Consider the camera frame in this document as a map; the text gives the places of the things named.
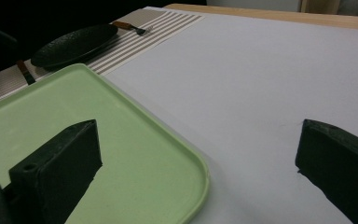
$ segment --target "white tablecloth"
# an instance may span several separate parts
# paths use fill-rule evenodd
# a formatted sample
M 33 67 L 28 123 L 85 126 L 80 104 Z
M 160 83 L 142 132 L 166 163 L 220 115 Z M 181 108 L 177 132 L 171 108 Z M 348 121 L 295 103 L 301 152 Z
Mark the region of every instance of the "white tablecloth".
M 358 136 L 358 30 L 202 15 L 105 76 L 206 158 L 193 223 L 351 223 L 295 157 L 304 119 Z

